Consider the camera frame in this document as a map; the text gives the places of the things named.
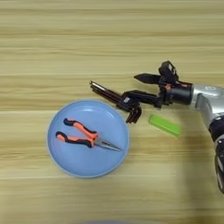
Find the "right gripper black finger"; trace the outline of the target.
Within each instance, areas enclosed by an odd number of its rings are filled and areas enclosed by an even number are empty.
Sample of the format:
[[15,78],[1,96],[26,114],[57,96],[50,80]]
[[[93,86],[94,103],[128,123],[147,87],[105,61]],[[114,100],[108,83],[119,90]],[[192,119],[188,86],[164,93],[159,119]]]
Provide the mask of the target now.
[[151,104],[155,108],[160,108],[162,106],[161,98],[155,94],[149,94],[140,90],[130,90],[124,93],[129,98],[135,99],[138,102]]
[[134,78],[137,79],[138,81],[141,81],[142,83],[158,84],[161,76],[151,73],[140,73],[138,75],[135,75]]

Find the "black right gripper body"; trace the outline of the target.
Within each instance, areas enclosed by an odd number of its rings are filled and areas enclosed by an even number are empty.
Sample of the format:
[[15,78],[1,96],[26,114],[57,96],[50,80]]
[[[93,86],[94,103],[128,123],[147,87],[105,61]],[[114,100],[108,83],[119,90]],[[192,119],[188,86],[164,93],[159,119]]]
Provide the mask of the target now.
[[175,85],[164,83],[159,85],[157,107],[169,106],[173,103],[189,105],[193,98],[193,85],[191,83],[179,82]]

